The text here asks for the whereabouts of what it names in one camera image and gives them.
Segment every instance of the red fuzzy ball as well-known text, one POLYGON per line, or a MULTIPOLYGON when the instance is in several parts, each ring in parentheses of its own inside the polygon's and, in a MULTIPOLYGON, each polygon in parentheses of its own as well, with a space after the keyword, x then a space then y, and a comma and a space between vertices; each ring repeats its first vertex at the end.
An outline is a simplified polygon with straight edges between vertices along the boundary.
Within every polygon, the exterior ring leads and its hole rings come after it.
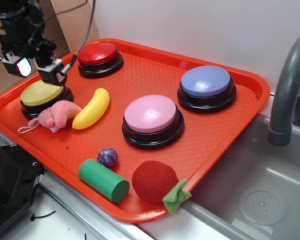
POLYGON ((132 175, 132 185, 143 200, 162 204, 162 198, 178 183, 172 167, 159 161, 142 163, 132 175))

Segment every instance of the sink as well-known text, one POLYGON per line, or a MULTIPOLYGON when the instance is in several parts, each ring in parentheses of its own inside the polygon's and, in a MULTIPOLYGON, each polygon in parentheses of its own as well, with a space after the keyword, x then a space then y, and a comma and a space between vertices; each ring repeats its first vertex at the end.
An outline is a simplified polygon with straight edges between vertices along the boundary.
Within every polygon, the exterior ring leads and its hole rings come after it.
POLYGON ((268 143, 268 125, 259 114, 195 187, 191 202, 243 239, 300 240, 300 127, 282 147, 268 143))

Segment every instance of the orange tray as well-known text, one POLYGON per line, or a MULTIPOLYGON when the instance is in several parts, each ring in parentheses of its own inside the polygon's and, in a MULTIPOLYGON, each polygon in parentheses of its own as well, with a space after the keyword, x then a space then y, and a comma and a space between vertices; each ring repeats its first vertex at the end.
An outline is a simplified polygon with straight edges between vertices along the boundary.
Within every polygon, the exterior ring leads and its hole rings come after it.
MULTIPOLYGON (((36 73, 0 95, 0 132, 114 218, 129 223, 155 220, 168 211, 163 204, 151 204, 137 196, 132 186, 135 169, 145 161, 163 162, 175 170, 179 180, 188 179, 183 189, 191 191, 268 101, 270 88, 261 77, 250 72, 123 40, 101 39, 86 46, 100 42, 118 48, 124 59, 123 67, 110 76, 91 79, 79 74, 76 63, 68 72, 66 83, 73 92, 74 102, 82 108, 97 88, 109 91, 110 105, 96 124, 84 130, 72 129, 68 124, 58 133, 42 126, 18 133, 29 121, 21 112, 20 95, 40 79, 36 73), (226 69, 237 88, 235 102, 220 112, 194 113, 178 103, 182 75, 205 65, 226 69), (175 102, 184 117, 184 132, 167 147, 142 150, 125 141, 122 123, 126 107, 150 94, 164 95, 175 102), (97 159, 98 152, 105 147, 116 149, 119 162, 112 170, 130 182, 128 196, 119 204, 110 202, 78 177, 80 165, 86 159, 97 159)), ((64 56, 63 63, 67 64, 73 54, 64 56)))

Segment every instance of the green cylinder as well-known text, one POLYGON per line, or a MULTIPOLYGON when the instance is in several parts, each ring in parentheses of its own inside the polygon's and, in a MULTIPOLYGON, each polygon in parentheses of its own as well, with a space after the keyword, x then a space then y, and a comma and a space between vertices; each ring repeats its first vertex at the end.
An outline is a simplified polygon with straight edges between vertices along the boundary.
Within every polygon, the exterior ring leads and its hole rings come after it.
POLYGON ((125 199, 130 188, 127 180, 94 159, 80 166, 79 178, 115 204, 125 199))

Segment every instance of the banana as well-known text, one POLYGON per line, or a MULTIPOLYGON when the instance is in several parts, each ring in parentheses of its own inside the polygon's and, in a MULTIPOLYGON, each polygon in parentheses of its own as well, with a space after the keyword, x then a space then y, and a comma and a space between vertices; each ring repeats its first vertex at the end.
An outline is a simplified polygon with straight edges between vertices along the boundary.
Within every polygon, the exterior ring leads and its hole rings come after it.
POLYGON ((90 102, 73 119, 72 128, 81 130, 95 124, 106 112, 110 103, 110 94, 104 88, 95 90, 90 102))

